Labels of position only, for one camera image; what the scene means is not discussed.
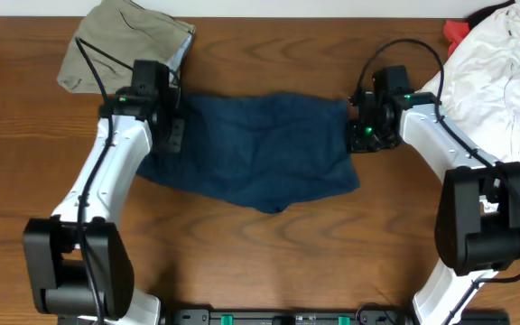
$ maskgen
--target table surface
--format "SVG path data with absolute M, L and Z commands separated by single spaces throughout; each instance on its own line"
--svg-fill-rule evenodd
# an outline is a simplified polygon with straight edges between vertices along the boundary
M 81 18 L 0 18 L 0 324 L 52 324 L 33 308 L 21 237 L 46 218 L 87 158 L 99 95 L 56 77 Z M 383 43 L 418 38 L 446 55 L 442 20 L 187 19 L 198 27 L 184 87 L 229 96 L 276 91 L 345 98 Z M 437 71 L 402 44 L 372 70 L 405 64 L 419 88 Z M 136 285 L 169 308 L 353 309 L 405 306 L 437 261 L 432 230 L 441 185 L 407 145 L 353 155 L 362 188 L 293 204 L 279 215 L 135 178 L 121 235 Z M 520 271 L 515 263 L 505 275 Z M 520 324 L 520 283 L 490 284 L 470 305 Z

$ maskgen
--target red cloth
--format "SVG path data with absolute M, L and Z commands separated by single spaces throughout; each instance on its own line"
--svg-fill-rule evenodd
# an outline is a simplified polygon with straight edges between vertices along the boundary
M 469 35 L 470 28 L 468 23 L 458 23 L 453 21 L 447 21 L 444 24 L 444 36 L 451 41 L 449 46 L 449 57 L 452 55 L 457 46 Z

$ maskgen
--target green indicator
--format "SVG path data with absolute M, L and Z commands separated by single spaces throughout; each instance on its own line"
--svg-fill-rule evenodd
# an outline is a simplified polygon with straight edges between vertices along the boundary
M 348 316 L 340 316 L 339 317 L 339 325 L 350 325 L 350 317 L 348 317 Z
M 234 317 L 232 315 L 222 315 L 220 319 L 220 325 L 232 325 L 234 323 Z

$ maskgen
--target white cloth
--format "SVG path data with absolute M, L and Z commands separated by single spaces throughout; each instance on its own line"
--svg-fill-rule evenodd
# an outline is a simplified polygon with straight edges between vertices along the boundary
M 520 162 L 520 4 L 497 10 L 444 66 L 442 104 L 480 148 Z M 421 91 L 436 94 L 440 74 Z

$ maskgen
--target robotic arm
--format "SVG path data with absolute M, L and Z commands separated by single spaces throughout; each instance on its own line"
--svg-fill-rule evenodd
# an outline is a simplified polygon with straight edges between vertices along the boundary
M 451 311 L 477 279 L 493 278 L 520 258 L 520 210 L 515 207 L 515 200 L 504 189 L 504 184 L 491 177 L 482 164 L 467 155 L 435 123 L 434 96 L 411 94 L 405 74 L 403 67 L 376 74 L 376 96 L 366 93 L 360 97 L 357 104 L 361 116 L 358 122 L 348 125 L 348 149 L 373 152 L 396 147 L 405 141 L 421 154 L 443 182 L 435 228 L 441 259 L 427 284 L 413 297 L 413 312 L 398 321 L 407 325 L 449 325 L 461 321 L 461 312 L 476 291 L 454 315 Z M 113 141 L 92 182 L 84 220 L 89 258 L 101 292 L 102 308 L 109 324 L 156 325 L 163 321 L 161 302 L 134 288 L 134 270 L 117 228 L 139 163 L 153 146 L 157 150 L 179 150 L 170 145 L 170 139 L 181 140 L 182 131 L 181 127 L 172 127 L 175 100 L 167 76 L 167 68 L 160 63 L 140 60 L 135 63 L 132 86 L 118 91 L 99 109 L 96 142 L 73 188 L 51 218 L 31 219 L 25 228 L 23 246 L 36 309 L 41 313 L 61 315 L 60 323 L 77 324 L 77 319 L 96 319 L 84 263 L 66 260 L 62 254 L 79 248 L 76 236 L 79 196 L 106 145 L 109 118 L 114 126 Z M 393 82 L 399 79 L 405 79 L 406 83 Z M 476 147 L 458 128 L 450 127 L 467 144 Z M 491 163 L 497 160 L 489 154 L 480 155 Z M 520 163 L 503 164 L 498 168 L 520 192 Z M 491 209 L 487 217 L 482 218 L 479 201 L 485 198 L 495 202 L 496 209 Z M 209 324 L 233 324 L 233 315 L 227 318 L 217 315 L 214 319 L 213 313 L 205 312 L 199 317 L 202 320 L 208 317 Z M 339 325 L 348 325 L 350 320 L 362 322 L 359 312 L 334 316 L 318 314 L 318 317 L 338 316 Z M 247 313 L 240 314 L 241 319 L 252 317 Z M 309 316 L 314 324 L 318 324 L 316 315 Z M 274 324 L 280 316 L 255 313 L 252 319 L 260 321 L 263 317 Z M 376 324 L 387 324 L 383 322 L 386 318 L 378 319 Z M 177 323 L 184 325 L 185 321 L 180 317 Z

